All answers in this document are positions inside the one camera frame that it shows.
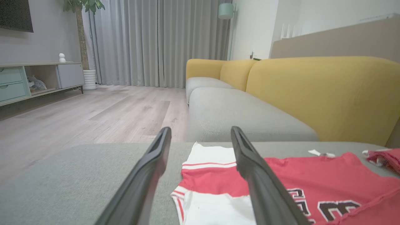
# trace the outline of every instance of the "red stripe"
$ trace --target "red stripe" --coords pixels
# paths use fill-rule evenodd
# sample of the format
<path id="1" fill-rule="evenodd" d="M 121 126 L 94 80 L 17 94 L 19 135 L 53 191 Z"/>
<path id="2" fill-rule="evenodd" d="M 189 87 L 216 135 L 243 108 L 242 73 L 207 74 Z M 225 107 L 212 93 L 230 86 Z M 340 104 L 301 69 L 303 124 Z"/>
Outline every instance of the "red stripe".
<path id="1" fill-rule="evenodd" d="M 181 195 L 185 196 L 185 193 L 183 193 L 183 192 L 180 192 L 180 191 L 174 191 L 174 192 L 176 192 L 176 193 L 178 193 L 178 194 L 181 194 Z"/>
<path id="2" fill-rule="evenodd" d="M 182 223 L 183 223 L 183 209 L 182 209 L 182 204 L 180 203 L 180 200 L 178 199 L 178 205 L 180 209 L 180 214 L 182 215 Z"/>
<path id="3" fill-rule="evenodd" d="M 205 165 L 205 164 L 217 164 L 217 165 L 229 165 L 229 164 L 234 164 L 233 163 L 197 163 L 197 164 L 183 164 L 182 166 L 197 166 L 197 165 Z"/>

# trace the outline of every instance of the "clothing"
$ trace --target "clothing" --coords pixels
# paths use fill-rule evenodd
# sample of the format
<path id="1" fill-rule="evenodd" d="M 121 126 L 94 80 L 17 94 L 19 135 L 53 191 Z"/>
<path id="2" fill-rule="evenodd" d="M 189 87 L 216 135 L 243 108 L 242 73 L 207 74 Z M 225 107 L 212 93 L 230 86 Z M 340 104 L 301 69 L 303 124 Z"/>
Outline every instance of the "clothing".
<path id="1" fill-rule="evenodd" d="M 311 223 L 371 224 L 373 210 L 386 214 L 378 223 L 391 224 L 400 207 L 391 200 L 400 199 L 400 179 L 371 172 L 352 153 L 265 160 Z M 195 143 L 181 174 L 171 194 L 181 225 L 256 224 L 232 148 Z"/>
<path id="2" fill-rule="evenodd" d="M 369 162 L 377 166 L 386 166 L 400 174 L 400 149 L 390 149 L 387 151 L 366 150 L 362 153 Z"/>

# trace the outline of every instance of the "sofa seat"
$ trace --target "sofa seat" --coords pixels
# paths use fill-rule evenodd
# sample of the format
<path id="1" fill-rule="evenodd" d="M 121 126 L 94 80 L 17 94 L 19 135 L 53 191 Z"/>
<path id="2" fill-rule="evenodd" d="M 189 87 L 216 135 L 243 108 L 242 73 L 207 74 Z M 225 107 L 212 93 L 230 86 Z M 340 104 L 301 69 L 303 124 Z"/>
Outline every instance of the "sofa seat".
<path id="1" fill-rule="evenodd" d="M 230 141 L 232 126 L 250 141 L 319 141 L 308 125 L 246 92 L 204 87 L 192 92 L 187 141 Z"/>
<path id="2" fill-rule="evenodd" d="M 211 77 L 191 77 L 186 81 L 186 100 L 189 104 L 190 95 L 194 89 L 199 87 L 214 87 L 214 88 L 233 88 L 224 81 Z"/>

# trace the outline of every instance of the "gray curtain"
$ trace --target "gray curtain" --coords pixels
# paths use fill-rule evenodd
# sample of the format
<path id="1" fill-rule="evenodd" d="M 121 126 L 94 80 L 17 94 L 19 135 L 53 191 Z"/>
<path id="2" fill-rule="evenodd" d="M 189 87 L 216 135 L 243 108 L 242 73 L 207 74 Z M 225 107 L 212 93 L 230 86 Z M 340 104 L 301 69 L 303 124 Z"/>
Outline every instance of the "gray curtain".
<path id="1" fill-rule="evenodd" d="M 191 58 L 226 60 L 229 20 L 218 19 L 218 6 L 231 0 L 158 0 L 159 60 L 164 87 L 184 88 Z"/>
<path id="2" fill-rule="evenodd" d="M 103 0 L 90 21 L 98 83 L 184 88 L 190 58 L 227 58 L 231 0 Z"/>

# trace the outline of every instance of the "white figurine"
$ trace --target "white figurine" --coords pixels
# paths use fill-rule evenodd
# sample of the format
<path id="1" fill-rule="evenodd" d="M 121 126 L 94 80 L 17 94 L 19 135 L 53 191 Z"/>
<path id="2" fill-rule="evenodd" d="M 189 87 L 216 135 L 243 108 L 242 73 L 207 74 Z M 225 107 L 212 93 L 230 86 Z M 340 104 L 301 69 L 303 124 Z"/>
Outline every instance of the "white figurine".
<path id="1" fill-rule="evenodd" d="M 60 57 L 60 62 L 65 62 L 65 55 L 63 53 L 60 53 L 58 56 Z"/>

